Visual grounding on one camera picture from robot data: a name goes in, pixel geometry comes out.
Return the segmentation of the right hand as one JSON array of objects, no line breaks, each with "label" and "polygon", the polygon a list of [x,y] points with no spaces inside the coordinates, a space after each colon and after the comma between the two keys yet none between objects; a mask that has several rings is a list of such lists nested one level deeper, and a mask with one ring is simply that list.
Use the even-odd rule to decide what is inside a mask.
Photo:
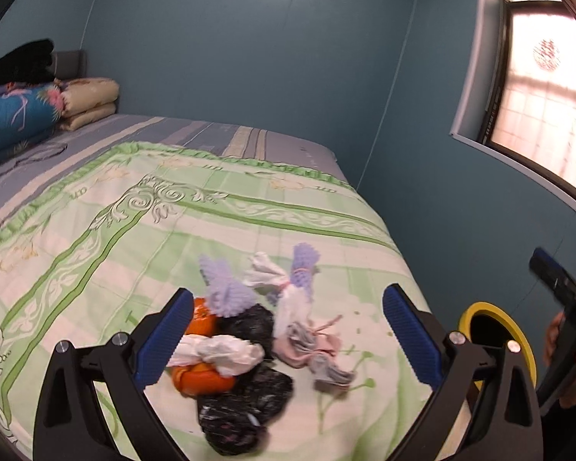
[{"label": "right hand", "polygon": [[[544,361],[547,366],[551,364],[554,351],[557,348],[557,340],[559,338],[565,317],[563,312],[559,312],[550,325],[546,329],[544,337]],[[562,408],[571,408],[576,406],[576,380],[568,386],[564,395],[559,398],[559,403]]]}]

